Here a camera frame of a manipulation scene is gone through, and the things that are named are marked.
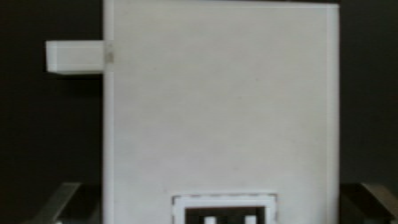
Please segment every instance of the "white box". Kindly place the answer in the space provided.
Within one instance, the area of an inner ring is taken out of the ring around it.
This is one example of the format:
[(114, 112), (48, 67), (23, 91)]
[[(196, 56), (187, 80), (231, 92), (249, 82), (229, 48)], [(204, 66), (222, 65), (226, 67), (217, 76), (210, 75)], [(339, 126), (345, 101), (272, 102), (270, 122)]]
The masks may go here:
[(105, 224), (172, 224), (172, 197), (277, 195), (336, 223), (338, 5), (108, 0)]

